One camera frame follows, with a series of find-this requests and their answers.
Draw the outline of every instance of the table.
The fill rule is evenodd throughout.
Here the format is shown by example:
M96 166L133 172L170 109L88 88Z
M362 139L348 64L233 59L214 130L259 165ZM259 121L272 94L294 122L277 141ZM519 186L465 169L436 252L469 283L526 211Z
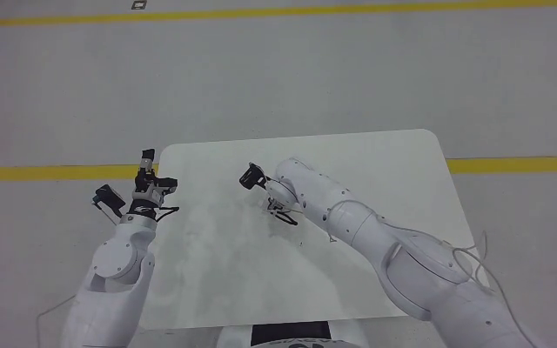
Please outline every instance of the table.
M174 144L158 175L178 179L158 227L147 330L405 315L371 265L301 215L263 212L266 193L238 179L249 162L273 175L297 156L398 225L453 245L473 238L439 142L428 130Z

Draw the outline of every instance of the yellow floor line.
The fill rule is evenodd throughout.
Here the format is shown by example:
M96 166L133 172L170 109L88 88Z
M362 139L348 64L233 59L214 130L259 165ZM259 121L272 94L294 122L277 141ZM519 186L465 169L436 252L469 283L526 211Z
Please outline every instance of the yellow floor line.
M452 174L557 173L557 157L462 158L446 164ZM0 167L0 181L132 179L137 170L136 164Z
M163 13L124 13L93 16L28 17L0 19L0 26L59 25L115 22L162 22L241 17L315 16L442 10L492 10L557 6L557 0L483 0L449 3L369 3L270 9L202 10Z

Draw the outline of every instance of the gray floor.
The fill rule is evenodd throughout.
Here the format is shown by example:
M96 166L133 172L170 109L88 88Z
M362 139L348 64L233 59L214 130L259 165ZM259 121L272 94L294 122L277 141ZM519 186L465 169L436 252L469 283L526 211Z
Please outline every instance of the gray floor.
M17 17L129 7L68 3L12 1L0 10ZM143 148L174 143L411 128L435 132L447 157L555 156L556 13L3 27L0 165L134 164ZM557 175L453 178L476 241L488 233L487 264L519 318L554 344ZM89 205L103 183L0 183L8 198L0 203L5 346L35 344L35 316L76 290L111 235ZM110 184L129 196L131 181ZM57 346L65 311L42 321L43 347ZM428 323L411 318L367 320L366 331L377 347L443 346ZM139 330L132 346L214 346L217 334Z

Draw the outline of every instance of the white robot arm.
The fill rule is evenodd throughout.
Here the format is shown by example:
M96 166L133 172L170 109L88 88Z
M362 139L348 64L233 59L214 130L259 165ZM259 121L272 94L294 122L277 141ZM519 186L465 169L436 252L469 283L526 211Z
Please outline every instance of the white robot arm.
M124 201L108 185L97 190L93 198L98 209L98 203L103 202L121 219L114 237L95 251L66 319L63 348L127 347L133 338L155 267L155 258L147 247L155 237L158 220L178 210L167 208L169 212L156 218L155 209L161 209L164 196L176 190L178 181L155 176L154 156L154 150L143 152L127 214L119 212ZM110 281L131 288L110 291Z
M420 231L389 224L345 186L290 158L275 178L255 164L240 178L247 189L264 188L279 219L299 204L304 216L349 244L372 264L386 295L405 313L431 321L450 348L532 348L507 308L470 280L471 265L453 247ZM534 345L544 345L537 339Z

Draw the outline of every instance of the black cable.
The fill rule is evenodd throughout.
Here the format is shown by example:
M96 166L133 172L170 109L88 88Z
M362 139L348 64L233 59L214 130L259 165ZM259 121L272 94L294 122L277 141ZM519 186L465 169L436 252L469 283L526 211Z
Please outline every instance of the black cable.
M159 208L161 211L167 211L165 214L161 215L160 217L157 217L155 219L156 222L159 222L160 220L162 220L164 217L171 215L173 212L179 211L180 207L160 207Z

